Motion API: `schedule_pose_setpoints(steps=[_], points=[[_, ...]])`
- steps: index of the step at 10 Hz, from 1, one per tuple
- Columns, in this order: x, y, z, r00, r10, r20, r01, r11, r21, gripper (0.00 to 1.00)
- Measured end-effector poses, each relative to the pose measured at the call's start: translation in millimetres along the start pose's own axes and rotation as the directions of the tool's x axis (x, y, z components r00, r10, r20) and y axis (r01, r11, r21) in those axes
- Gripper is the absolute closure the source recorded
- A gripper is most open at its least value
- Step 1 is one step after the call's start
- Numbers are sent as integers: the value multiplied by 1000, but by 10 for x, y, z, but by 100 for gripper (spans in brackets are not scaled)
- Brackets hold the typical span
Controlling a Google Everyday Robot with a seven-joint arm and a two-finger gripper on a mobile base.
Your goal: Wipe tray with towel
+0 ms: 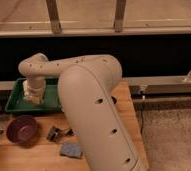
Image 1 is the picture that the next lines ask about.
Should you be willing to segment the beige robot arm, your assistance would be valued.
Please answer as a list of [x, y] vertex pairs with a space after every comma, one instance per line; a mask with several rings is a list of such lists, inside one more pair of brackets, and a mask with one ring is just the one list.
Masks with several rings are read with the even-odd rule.
[[147, 171], [111, 97], [122, 78], [112, 55], [50, 61], [37, 53], [18, 65], [26, 77], [24, 99], [39, 103], [45, 78], [58, 79], [58, 96], [91, 171]]

